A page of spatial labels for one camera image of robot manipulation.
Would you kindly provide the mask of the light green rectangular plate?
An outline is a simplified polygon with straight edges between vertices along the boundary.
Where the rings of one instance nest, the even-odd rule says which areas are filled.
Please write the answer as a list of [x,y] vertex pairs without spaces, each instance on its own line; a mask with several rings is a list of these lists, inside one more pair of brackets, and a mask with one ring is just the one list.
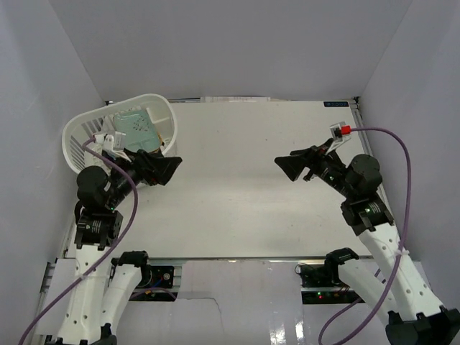
[[125,133],[125,148],[130,152],[154,152],[160,148],[161,139],[144,109],[115,114],[113,122],[118,132]]

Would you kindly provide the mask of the orange woven round plate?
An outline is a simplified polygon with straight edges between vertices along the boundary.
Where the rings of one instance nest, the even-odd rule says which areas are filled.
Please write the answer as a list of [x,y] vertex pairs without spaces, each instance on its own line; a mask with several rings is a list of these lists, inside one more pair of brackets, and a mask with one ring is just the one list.
[[164,146],[165,146],[165,142],[164,140],[162,139],[161,135],[160,134],[157,134],[157,138],[158,138],[158,146],[156,149],[154,149],[152,151],[152,153],[157,153],[157,152],[162,152]]

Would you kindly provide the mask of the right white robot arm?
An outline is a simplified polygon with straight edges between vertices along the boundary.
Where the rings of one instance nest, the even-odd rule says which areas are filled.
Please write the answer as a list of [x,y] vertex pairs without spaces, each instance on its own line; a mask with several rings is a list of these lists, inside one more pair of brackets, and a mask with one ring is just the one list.
[[317,177],[345,198],[344,220],[369,250],[382,277],[367,271],[348,247],[328,253],[320,269],[301,268],[300,275],[313,278],[321,273],[330,285],[351,287],[383,322],[391,344],[450,344],[459,332],[459,311],[448,309],[433,293],[405,249],[377,192],[382,183],[378,161],[360,154],[345,165],[323,144],[277,157],[275,164],[291,181],[306,170],[305,181]]

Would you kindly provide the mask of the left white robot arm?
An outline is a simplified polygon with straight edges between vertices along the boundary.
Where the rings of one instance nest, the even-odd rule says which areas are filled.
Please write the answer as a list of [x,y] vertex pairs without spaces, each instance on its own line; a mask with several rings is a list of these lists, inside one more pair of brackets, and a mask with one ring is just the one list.
[[182,159],[143,149],[125,153],[115,160],[100,156],[109,172],[91,165],[77,175],[75,282],[61,294],[70,300],[51,344],[116,344],[116,329],[135,291],[162,287],[145,251],[110,256],[125,233],[116,208],[137,194],[140,183],[166,185]]

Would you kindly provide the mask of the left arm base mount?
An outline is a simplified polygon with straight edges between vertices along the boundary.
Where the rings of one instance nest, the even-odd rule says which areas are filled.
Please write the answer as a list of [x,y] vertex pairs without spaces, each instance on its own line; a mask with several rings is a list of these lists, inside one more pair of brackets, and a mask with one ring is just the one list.
[[174,302],[178,296],[181,275],[181,266],[151,266],[147,277],[134,289],[130,301]]

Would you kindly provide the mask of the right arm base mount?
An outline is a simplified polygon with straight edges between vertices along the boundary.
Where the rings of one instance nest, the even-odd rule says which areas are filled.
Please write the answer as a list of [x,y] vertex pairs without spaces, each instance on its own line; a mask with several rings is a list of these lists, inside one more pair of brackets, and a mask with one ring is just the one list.
[[303,305],[348,305],[356,301],[362,303],[348,285],[332,282],[323,265],[300,263],[295,266],[295,273],[301,279]]

